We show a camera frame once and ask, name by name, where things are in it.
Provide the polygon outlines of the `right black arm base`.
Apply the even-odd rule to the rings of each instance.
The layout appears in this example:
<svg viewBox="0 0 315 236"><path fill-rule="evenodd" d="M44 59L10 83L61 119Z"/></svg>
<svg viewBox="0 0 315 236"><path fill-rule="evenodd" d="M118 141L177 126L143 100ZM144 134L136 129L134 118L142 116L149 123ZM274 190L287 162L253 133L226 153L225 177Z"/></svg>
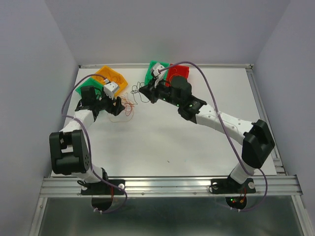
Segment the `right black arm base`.
<svg viewBox="0 0 315 236"><path fill-rule="evenodd" d="M225 197L229 207L243 210L247 205L247 195L256 193L255 184L252 178L248 178L244 183L239 184L232 178L215 178L211 180L208 187L210 193L227 194Z"/></svg>

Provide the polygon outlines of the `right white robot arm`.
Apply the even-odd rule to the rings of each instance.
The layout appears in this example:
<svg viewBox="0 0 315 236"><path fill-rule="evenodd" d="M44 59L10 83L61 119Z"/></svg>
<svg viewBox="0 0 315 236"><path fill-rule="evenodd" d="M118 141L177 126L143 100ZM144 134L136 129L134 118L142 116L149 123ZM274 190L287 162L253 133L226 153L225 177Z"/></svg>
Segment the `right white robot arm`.
<svg viewBox="0 0 315 236"><path fill-rule="evenodd" d="M225 134L230 143L236 141L241 144L242 154L238 157L239 162L226 180L226 186L232 192L244 187L245 180L263 166L275 147L265 121L246 121L217 111L205 101L193 96L191 84L181 76L176 76L169 85L152 79L141 87L139 92L151 103L163 100L177 106L179 115L185 120Z"/></svg>

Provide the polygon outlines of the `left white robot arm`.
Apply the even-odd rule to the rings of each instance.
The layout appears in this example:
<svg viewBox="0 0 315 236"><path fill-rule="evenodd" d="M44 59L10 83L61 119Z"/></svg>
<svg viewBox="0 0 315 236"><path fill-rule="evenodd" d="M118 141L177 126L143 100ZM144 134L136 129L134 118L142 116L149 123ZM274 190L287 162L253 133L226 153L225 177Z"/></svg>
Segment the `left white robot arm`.
<svg viewBox="0 0 315 236"><path fill-rule="evenodd" d="M49 136L52 170L56 174L75 176L84 190L93 188L103 194L109 190L109 181L103 168L92 164L91 142L87 129L96 121L101 111L114 116L119 115L125 106L121 98L115 97L119 86L109 82L97 95L93 86L80 88L79 100L70 122L59 132Z"/></svg>

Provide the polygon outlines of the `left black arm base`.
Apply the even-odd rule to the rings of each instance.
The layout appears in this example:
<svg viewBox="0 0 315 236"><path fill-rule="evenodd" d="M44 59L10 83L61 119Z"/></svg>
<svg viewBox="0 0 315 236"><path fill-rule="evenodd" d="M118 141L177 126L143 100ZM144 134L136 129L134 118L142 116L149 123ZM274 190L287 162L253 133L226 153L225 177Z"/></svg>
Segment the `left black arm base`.
<svg viewBox="0 0 315 236"><path fill-rule="evenodd" d="M119 209L119 203L114 201L115 197L124 196L124 193L104 182L86 183L78 180L81 186L81 195L91 196L91 205L95 212L104 214L112 213Z"/></svg>

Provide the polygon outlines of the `left green plastic bin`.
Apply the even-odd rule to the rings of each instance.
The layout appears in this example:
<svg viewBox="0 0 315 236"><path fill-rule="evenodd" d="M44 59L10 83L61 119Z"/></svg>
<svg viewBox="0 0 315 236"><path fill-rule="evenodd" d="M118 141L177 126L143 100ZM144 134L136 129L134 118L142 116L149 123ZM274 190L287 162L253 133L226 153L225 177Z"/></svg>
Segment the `left green plastic bin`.
<svg viewBox="0 0 315 236"><path fill-rule="evenodd" d="M89 77L85 82L79 85L75 91L81 95L81 88L86 86L93 86L96 95L100 95L101 91L103 90L103 84L99 83L98 81L94 80L92 77Z"/></svg>

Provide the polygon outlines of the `green plastic bin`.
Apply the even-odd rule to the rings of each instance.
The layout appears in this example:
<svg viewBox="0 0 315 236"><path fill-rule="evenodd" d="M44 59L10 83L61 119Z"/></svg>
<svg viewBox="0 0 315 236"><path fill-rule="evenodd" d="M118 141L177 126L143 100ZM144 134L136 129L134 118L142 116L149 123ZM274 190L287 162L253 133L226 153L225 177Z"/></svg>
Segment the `green plastic bin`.
<svg viewBox="0 0 315 236"><path fill-rule="evenodd" d="M86 86L93 86L96 95L100 95L101 91L103 90L103 84L99 83L98 81L94 80L92 77L89 77L85 82L79 85L75 91L81 95L81 88Z"/></svg>
<svg viewBox="0 0 315 236"><path fill-rule="evenodd" d="M150 82L150 80L153 78L152 73L151 73L151 69L157 63L161 64L164 67L168 67L170 65L170 63L167 63L167 62L156 61L156 60L150 61L149 67L148 67L148 70L147 70L147 73L145 76L145 81L144 81L145 85L147 85Z"/></svg>

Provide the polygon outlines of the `red plastic bin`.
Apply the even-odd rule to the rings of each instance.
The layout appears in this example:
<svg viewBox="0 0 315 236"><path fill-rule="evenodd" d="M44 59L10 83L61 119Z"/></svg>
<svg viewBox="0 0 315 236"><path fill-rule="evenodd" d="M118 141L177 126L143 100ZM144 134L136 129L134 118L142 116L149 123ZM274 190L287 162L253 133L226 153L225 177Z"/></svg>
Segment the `red plastic bin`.
<svg viewBox="0 0 315 236"><path fill-rule="evenodd" d="M184 77L187 80L189 77L189 67L188 66L182 66L182 65L176 65L176 66L168 69L165 85L167 87L169 87L172 79L176 76Z"/></svg>

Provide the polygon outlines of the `orange plastic bin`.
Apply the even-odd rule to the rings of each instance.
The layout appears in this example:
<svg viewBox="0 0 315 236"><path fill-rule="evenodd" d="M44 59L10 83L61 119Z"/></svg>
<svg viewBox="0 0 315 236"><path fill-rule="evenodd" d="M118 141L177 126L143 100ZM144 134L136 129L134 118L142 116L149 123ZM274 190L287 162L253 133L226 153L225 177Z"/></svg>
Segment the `orange plastic bin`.
<svg viewBox="0 0 315 236"><path fill-rule="evenodd" d="M128 82L125 80L125 78L109 66L103 66L95 74L102 75L110 82L115 82L119 85L120 89L115 93L115 96L118 96L128 86Z"/></svg>

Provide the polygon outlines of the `right green plastic bin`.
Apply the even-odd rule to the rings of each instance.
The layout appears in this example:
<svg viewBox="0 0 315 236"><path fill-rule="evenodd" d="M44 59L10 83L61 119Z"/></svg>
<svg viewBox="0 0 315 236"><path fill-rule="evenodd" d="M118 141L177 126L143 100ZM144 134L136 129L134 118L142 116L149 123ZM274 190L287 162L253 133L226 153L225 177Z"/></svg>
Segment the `right green plastic bin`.
<svg viewBox="0 0 315 236"><path fill-rule="evenodd" d="M150 61L149 67L148 67L148 70L147 70L147 73L145 76L145 81L144 81L145 85L147 85L150 82L150 80L153 78L152 73L151 73L151 69L157 63L161 64L164 67L168 67L170 65L170 63L167 63L167 62L156 61L156 60Z"/></svg>

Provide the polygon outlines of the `aluminium front rail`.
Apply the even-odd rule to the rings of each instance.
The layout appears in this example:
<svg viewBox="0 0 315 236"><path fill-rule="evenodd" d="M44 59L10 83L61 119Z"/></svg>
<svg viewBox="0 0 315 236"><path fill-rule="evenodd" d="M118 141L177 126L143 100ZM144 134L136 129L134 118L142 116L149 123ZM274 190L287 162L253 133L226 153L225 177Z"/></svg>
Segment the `aluminium front rail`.
<svg viewBox="0 0 315 236"><path fill-rule="evenodd" d="M129 198L157 197L232 197L236 194L212 194L208 191L212 177L124 177ZM296 176L268 176L268 196L301 196L303 194ZM87 198L73 177L45 178L40 197Z"/></svg>

